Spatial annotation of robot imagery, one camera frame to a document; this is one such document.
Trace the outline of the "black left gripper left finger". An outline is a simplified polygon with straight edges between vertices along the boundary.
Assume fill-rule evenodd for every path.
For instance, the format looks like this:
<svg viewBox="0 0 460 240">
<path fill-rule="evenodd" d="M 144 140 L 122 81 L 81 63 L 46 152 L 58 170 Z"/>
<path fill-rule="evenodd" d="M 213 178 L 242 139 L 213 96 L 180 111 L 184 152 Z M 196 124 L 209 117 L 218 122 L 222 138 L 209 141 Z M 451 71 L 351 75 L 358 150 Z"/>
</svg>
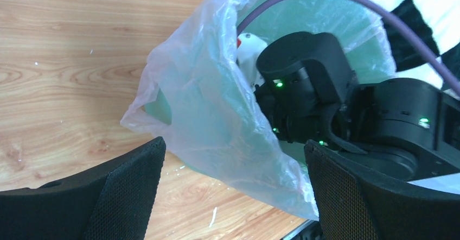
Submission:
<svg viewBox="0 0 460 240">
<path fill-rule="evenodd" d="M 41 187 L 1 192 L 1 239 L 144 239 L 165 151 L 156 137 Z"/>
</svg>

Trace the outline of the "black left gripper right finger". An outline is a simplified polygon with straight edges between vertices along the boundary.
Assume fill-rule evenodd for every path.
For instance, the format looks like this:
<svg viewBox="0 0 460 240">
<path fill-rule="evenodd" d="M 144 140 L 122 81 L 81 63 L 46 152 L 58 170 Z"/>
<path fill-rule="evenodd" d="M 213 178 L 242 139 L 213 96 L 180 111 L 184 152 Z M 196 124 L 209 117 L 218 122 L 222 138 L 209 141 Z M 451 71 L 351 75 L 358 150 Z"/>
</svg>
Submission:
<svg viewBox="0 0 460 240">
<path fill-rule="evenodd" d="M 313 140 L 304 155 L 326 239 L 459 239 L 459 195 L 392 178 Z"/>
</svg>

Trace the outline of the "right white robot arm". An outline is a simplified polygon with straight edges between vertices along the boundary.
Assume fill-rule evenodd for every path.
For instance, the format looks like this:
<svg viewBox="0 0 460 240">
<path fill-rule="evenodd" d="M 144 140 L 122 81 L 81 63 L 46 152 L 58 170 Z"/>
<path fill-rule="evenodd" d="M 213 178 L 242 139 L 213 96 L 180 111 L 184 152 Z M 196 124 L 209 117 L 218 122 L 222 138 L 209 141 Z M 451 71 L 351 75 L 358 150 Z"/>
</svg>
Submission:
<svg viewBox="0 0 460 240">
<path fill-rule="evenodd" d="M 414 78 L 360 84 L 331 33 L 268 45 L 257 103 L 277 139 L 308 140 L 403 181 L 459 172 L 459 101 Z"/>
</svg>

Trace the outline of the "black white checkered blanket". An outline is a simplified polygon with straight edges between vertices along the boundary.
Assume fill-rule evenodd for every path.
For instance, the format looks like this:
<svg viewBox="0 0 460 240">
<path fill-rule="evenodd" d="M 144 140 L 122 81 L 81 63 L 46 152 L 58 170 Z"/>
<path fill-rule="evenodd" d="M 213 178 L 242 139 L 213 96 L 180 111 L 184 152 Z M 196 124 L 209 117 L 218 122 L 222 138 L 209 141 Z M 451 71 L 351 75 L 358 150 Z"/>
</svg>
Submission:
<svg viewBox="0 0 460 240">
<path fill-rule="evenodd" d="M 371 0 L 398 16 L 459 78 L 459 0 Z M 396 77 L 421 79 L 449 92 L 450 86 L 388 23 L 384 23 Z"/>
</svg>

